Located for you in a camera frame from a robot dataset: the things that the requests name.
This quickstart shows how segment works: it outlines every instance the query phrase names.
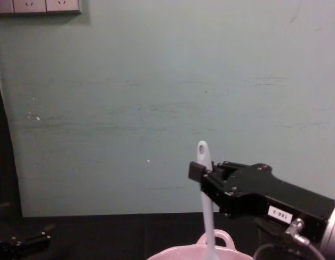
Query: pink bowl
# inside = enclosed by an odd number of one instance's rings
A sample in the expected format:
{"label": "pink bowl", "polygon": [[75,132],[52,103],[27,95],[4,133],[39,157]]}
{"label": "pink bowl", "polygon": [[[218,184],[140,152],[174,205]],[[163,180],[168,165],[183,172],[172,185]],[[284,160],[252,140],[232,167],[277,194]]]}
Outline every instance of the pink bowl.
{"label": "pink bowl", "polygon": [[[215,236],[222,238],[227,247],[216,246],[220,260],[253,260],[250,256],[235,249],[233,239],[223,230],[215,230]],[[206,234],[194,245],[177,246],[160,252],[148,260],[202,260],[207,250]]]}

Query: painted wall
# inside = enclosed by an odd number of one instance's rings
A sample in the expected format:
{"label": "painted wall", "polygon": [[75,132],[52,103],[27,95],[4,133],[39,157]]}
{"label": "painted wall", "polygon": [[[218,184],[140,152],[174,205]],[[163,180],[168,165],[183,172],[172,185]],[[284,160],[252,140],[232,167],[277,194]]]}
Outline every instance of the painted wall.
{"label": "painted wall", "polygon": [[85,1],[0,19],[25,216],[200,211],[197,143],[335,198],[335,1]]}

